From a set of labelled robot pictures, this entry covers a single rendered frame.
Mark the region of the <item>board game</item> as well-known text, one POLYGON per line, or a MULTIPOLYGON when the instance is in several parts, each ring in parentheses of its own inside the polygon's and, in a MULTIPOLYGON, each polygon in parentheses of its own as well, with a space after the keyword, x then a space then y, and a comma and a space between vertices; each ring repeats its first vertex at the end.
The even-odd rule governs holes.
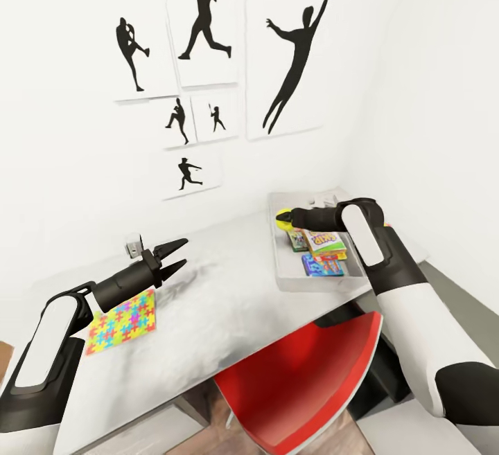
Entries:
POLYGON ((308 276, 338 277, 344 276, 338 260, 335 261, 315 261, 312 254, 301 257, 304 268, 308 276))
POLYGON ((300 233, 300 228, 293 227, 293 230, 287 230, 286 233, 291 243, 292 251, 294 252, 309 251, 308 245, 303 235, 300 233))
POLYGON ((300 229, 315 261, 335 261, 347 258, 347 248, 336 231, 320 232, 300 229))

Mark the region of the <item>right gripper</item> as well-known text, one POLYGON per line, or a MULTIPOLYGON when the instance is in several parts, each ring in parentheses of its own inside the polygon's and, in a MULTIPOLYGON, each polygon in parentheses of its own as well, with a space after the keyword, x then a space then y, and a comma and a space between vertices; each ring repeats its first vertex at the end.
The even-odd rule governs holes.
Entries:
POLYGON ((309 231, 328 232, 322 224, 322 213, 325 208, 305 209, 294 208, 285 210, 275 217, 281 222, 292 222, 292 226, 309 231))

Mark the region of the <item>toy box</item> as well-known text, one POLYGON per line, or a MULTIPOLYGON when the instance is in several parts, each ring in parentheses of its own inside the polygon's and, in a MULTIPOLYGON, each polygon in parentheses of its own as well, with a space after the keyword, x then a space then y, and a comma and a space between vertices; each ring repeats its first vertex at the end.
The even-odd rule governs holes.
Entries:
MULTIPOLYGON (((344 271, 344 276, 325 277, 308 276, 301 257, 310 255, 310 251, 292 251, 286 231, 275 223, 275 217, 280 211, 294 208, 308 209, 307 199, 312 193, 270 193, 270 217, 274 244, 275 263, 277 268, 278 286, 282 292, 354 292, 369 283, 368 276, 359 259, 349 232, 336 231, 343 245, 347 248, 347 258, 338 260, 344 271)), ((333 193, 335 205, 339 200, 333 193)))

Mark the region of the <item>tennis ball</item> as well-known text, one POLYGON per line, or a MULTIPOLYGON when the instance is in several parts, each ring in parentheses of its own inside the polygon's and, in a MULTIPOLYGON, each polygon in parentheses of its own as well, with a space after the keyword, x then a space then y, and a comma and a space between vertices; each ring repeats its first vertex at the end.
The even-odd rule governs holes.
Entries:
POLYGON ((275 220, 275 223, 281 230, 293 230, 292 222, 281 222, 281 220, 275 220))

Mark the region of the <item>jigsaw puzzle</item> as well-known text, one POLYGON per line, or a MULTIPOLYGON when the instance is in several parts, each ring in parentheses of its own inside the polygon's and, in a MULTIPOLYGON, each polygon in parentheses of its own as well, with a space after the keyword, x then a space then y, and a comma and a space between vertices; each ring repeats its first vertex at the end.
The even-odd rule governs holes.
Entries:
POLYGON ((137 294, 90 323, 86 358, 155 331, 154 289, 137 294))

